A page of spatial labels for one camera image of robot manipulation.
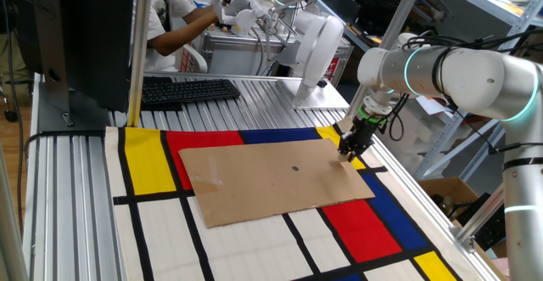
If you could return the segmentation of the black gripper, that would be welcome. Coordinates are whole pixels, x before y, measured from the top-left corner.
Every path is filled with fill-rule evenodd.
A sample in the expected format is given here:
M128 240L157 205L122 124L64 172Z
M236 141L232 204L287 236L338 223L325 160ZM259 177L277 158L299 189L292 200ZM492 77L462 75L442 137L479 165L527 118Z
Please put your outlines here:
M377 124L367 119L353 120L351 129L339 140L339 154L348 155L348 161L352 161L363 153L372 144L372 135L377 130Z

